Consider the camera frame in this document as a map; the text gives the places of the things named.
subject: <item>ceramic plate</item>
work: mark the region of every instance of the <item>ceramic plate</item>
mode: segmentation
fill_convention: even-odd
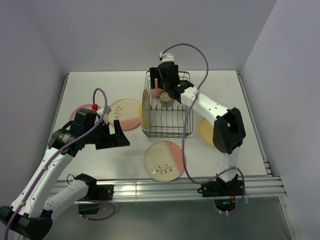
[[[139,102],[132,99],[120,99],[111,106],[112,111],[108,114],[108,120],[111,125],[114,120],[119,120],[123,131],[131,130],[139,126],[140,105]]]
[[[141,125],[145,130],[150,129],[150,111],[151,111],[151,104],[150,104],[150,95],[147,89],[144,89],[141,94],[140,100],[140,119]]]
[[[160,141],[151,145],[144,154],[144,168],[155,180],[168,182],[184,172],[182,151],[171,141]]]
[[[76,116],[76,113],[79,109],[91,109],[92,110],[92,105],[93,104],[85,104],[85,105],[82,105],[82,106],[79,106],[78,108],[76,108],[72,113],[71,113],[71,116],[70,116],[70,121],[73,121],[75,120],[75,116]]]
[[[205,119],[202,118],[199,124],[199,133],[201,138],[205,141],[205,143],[214,146],[214,127],[211,125],[211,123]]]

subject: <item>white robotic arm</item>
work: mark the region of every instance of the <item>white robotic arm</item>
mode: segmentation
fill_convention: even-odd
[[[225,169],[237,167],[239,147],[246,137],[246,132],[240,111],[237,108],[229,109],[211,100],[189,81],[181,80],[178,65],[170,52],[160,53],[161,64],[150,68],[150,85],[155,87],[157,79],[158,87],[163,88],[172,99],[190,107],[196,96],[197,100],[192,107],[201,116],[206,118],[214,127],[212,140],[214,146],[221,152],[223,167]],[[237,170],[230,170],[220,176],[224,182],[231,181],[237,174]]]
[[[53,221],[69,206],[80,199],[93,199],[96,195],[97,180],[83,173],[76,176],[68,187],[47,198],[63,170],[86,144],[95,144],[97,150],[130,145],[119,120],[113,122],[115,133],[110,134],[107,116],[102,116],[103,112],[103,109],[94,111],[81,108],[77,111],[74,121],[70,121],[52,134],[48,149],[30,182],[11,206],[0,207],[1,222],[8,225],[11,220],[11,230],[31,240],[42,240],[49,232]],[[93,127],[97,115],[104,121],[101,121],[90,134],[72,144],[74,139]],[[60,153],[59,149],[69,143],[71,145]],[[58,151],[60,154],[51,161]]]

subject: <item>pink and cream plate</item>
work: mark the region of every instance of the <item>pink and cream plate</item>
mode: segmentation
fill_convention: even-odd
[[[141,124],[140,104],[133,99],[120,99],[114,102],[110,108],[112,111],[108,114],[108,121],[111,125],[114,120],[119,120],[123,131],[131,130]]]
[[[144,154],[144,168],[153,179],[168,182],[184,172],[182,151],[171,141],[159,141],[151,145]]]

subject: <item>wire basket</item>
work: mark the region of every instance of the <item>wire basket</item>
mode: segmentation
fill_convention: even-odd
[[[190,82],[190,74],[186,71],[179,71],[181,80]],[[150,72],[146,72],[144,88],[150,93]],[[184,121],[186,119],[188,106],[173,100],[171,106],[162,106],[160,98],[150,94],[150,129],[146,130],[142,127],[143,133],[148,138],[186,138],[194,130],[194,113],[191,111],[186,124],[183,136]]]

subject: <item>purple cable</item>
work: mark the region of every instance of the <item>purple cable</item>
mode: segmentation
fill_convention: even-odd
[[[100,91],[103,95],[104,98],[104,109],[102,112],[102,116],[104,116],[106,114],[107,111],[107,106],[108,106],[108,100],[107,100],[107,96],[105,94],[105,92],[101,89],[101,88],[96,88],[93,92],[93,104],[96,103],[95,98],[96,98],[96,93],[97,91]],[[48,162],[44,165],[46,168],[48,168],[50,166],[50,164],[52,163],[52,161],[60,154],[62,153],[63,150],[67,149],[68,147],[70,147],[72,144],[76,143],[77,141],[83,139],[84,137],[86,137],[87,135],[89,135],[93,130],[96,129],[96,127],[98,127],[98,125],[101,123],[101,121],[103,120],[102,117],[100,117],[98,119],[98,121],[94,124],[94,126],[88,130],[86,133],[84,133],[83,135],[77,137],[76,139],[74,139],[73,141],[69,142],[67,145],[63,146],[62,148],[60,148],[57,152],[55,152],[55,154],[52,155],[52,157],[50,157],[50,159],[48,160]],[[29,188],[29,190],[27,191],[27,193],[25,194],[24,198],[22,199],[21,202],[25,203],[28,198],[30,197],[32,191],[35,189],[36,185],[38,184],[38,182],[40,181],[41,177],[43,176],[43,174],[45,173],[45,170],[42,169],[38,176],[35,178],[34,182],[32,183],[31,187]],[[12,222],[14,221],[15,217],[19,214],[20,210],[22,209],[22,205],[20,205],[19,207],[17,207],[17,209],[15,210],[15,212],[13,213],[13,215],[11,216],[8,224],[6,225],[5,231],[4,231],[4,240],[8,240],[8,235],[9,235],[9,229],[11,227]]]
[[[226,172],[228,172],[228,171],[231,171],[231,170],[234,170],[234,169],[238,170],[238,172],[240,173],[241,178],[242,178],[243,191],[242,191],[242,197],[241,197],[241,200],[240,200],[239,204],[237,204],[237,205],[235,206],[235,208],[234,208],[232,211],[229,212],[229,213],[231,213],[231,212],[234,212],[234,211],[238,208],[238,206],[240,206],[240,205],[242,204],[242,202],[243,202],[243,200],[244,200],[244,197],[245,197],[245,177],[244,177],[242,171],[240,171],[239,168],[233,166],[233,167],[229,167],[229,168],[223,170],[222,172],[216,174],[215,176],[209,178],[208,180],[205,180],[205,181],[196,181],[196,180],[194,180],[194,179],[190,176],[190,174],[189,174],[189,172],[188,172],[188,169],[187,169],[186,156],[185,156],[185,133],[186,133],[186,127],[187,127],[187,119],[188,119],[188,117],[189,117],[189,115],[190,115],[190,113],[191,113],[191,111],[192,111],[192,108],[194,107],[194,105],[195,105],[195,103],[196,103],[196,101],[197,101],[197,99],[198,99],[198,97],[199,97],[200,87],[202,86],[202,84],[204,84],[204,82],[206,81],[206,79],[207,79],[207,77],[208,77],[208,74],[209,74],[209,64],[208,64],[208,60],[207,60],[206,56],[204,55],[204,53],[203,53],[199,48],[197,48],[196,46],[193,46],[193,45],[188,44],[188,43],[178,43],[178,44],[175,44],[175,45],[173,45],[173,46],[171,46],[171,47],[168,47],[168,48],[167,48],[166,50],[164,50],[162,53],[164,54],[164,53],[166,53],[167,51],[169,51],[170,49],[173,49],[173,48],[175,48],[175,47],[177,47],[177,46],[188,46],[188,47],[191,47],[191,48],[197,50],[197,51],[201,54],[201,56],[203,57],[203,59],[204,59],[204,61],[205,61],[205,76],[204,76],[203,80],[201,81],[201,83],[199,84],[199,86],[197,87],[197,90],[198,90],[198,91],[197,91],[197,93],[195,94],[195,98],[194,98],[191,106],[189,107],[189,109],[188,109],[188,111],[187,111],[187,113],[186,113],[186,116],[185,116],[185,121],[183,122],[183,130],[182,130],[182,163],[183,163],[183,168],[184,168],[185,174],[186,174],[187,177],[190,179],[190,181],[193,182],[194,184],[200,184],[200,185],[201,185],[201,184],[207,184],[207,183],[215,180],[217,177],[221,176],[222,174],[224,174],[224,173],[226,173]]]
[[[90,221],[103,221],[106,219],[111,218],[115,213],[116,213],[116,206],[109,201],[101,201],[101,200],[85,200],[86,202],[90,202],[90,203],[105,203],[105,204],[109,204],[112,206],[113,210],[112,213],[110,213],[108,216],[103,217],[103,218],[91,218],[91,217],[87,217],[87,216],[83,216],[81,215],[82,218],[86,219],[86,220],[90,220]]]

